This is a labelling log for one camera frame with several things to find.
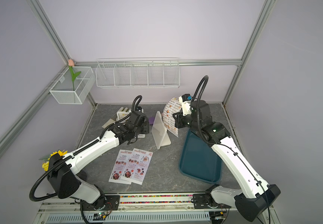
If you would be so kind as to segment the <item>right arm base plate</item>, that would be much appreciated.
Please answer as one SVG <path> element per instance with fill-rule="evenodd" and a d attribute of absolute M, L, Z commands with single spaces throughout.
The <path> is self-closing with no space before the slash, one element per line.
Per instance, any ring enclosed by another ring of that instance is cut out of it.
<path fill-rule="evenodd" d="M 212 197 L 206 193 L 194 194 L 190 200 L 195 209 L 228 209 L 231 208 L 225 204 L 216 203 Z"/>

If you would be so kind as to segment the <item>teal plastic tray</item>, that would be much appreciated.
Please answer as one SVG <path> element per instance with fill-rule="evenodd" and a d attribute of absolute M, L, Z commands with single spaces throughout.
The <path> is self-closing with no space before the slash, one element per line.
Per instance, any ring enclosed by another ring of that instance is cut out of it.
<path fill-rule="evenodd" d="M 215 184 L 222 176 L 222 159 L 199 137 L 188 131 L 179 170 L 190 178 Z"/>

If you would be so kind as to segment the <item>red special menu sheet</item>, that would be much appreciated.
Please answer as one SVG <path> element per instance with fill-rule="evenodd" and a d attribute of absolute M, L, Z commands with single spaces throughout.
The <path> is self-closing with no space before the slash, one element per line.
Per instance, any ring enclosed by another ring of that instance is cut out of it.
<path fill-rule="evenodd" d="M 131 154 L 132 154 L 132 151 L 130 151 L 130 150 L 120 150 L 119 151 L 108 182 L 128 184 L 128 185 L 131 184 L 130 181 L 125 181 L 125 180 L 121 179 L 122 174 L 123 174 L 124 169 L 127 165 L 127 162 L 130 159 Z"/>

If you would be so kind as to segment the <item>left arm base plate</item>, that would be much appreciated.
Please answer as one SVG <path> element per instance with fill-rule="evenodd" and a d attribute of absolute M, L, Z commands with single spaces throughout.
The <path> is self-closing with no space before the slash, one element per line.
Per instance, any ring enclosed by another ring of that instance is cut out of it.
<path fill-rule="evenodd" d="M 116 211 L 119 207 L 120 195 L 101 196 L 94 203 L 82 201 L 83 211 Z"/>

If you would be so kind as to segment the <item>white menu holder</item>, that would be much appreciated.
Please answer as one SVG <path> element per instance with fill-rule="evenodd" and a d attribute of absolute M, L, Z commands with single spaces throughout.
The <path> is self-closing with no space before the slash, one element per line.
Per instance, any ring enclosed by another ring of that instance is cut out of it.
<path fill-rule="evenodd" d="M 162 116 L 159 111 L 157 111 L 155 116 L 155 120 L 152 127 L 152 135 L 157 149 L 160 149 L 164 146 L 169 146 L 171 144 L 171 140 L 168 135 L 168 130 L 164 126 Z"/>
<path fill-rule="evenodd" d="M 127 115 L 130 114 L 130 112 L 131 112 L 130 110 L 129 111 L 118 111 L 116 121 L 119 121 L 119 120 L 125 118 Z M 145 134 L 139 134 L 138 138 L 145 138 L 145 136 L 146 136 Z"/>

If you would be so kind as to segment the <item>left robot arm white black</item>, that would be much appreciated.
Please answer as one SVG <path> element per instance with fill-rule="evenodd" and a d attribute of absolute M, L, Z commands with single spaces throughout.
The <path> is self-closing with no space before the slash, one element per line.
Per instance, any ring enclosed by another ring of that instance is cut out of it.
<path fill-rule="evenodd" d="M 148 117 L 138 110 L 141 100 L 142 96 L 137 96 L 132 103 L 131 112 L 120 121 L 104 128 L 95 140 L 65 155 L 58 153 L 52 155 L 47 171 L 32 186 L 29 199 L 39 202 L 52 197 L 59 199 L 70 197 L 80 200 L 81 203 L 88 203 L 96 210 L 104 208 L 107 199 L 103 191 L 81 179 L 78 174 L 105 152 L 123 143 L 135 143 L 139 134 L 149 133 Z M 55 192 L 37 197 L 35 192 L 44 179 L 48 180 Z"/>

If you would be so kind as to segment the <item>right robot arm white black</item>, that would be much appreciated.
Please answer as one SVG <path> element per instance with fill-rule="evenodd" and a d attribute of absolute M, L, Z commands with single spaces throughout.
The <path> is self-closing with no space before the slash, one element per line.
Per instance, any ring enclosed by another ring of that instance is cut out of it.
<path fill-rule="evenodd" d="M 187 127 L 196 134 L 221 158 L 240 186 L 240 189 L 230 189 L 215 184 L 205 192 L 208 205 L 234 207 L 243 218 L 253 222 L 265 211 L 270 215 L 270 206 L 281 191 L 258 174 L 237 148 L 225 126 L 213 121 L 209 104 L 202 100 L 208 80 L 208 76 L 201 79 L 194 95 L 179 97 L 182 107 L 173 114 L 175 127 Z"/>

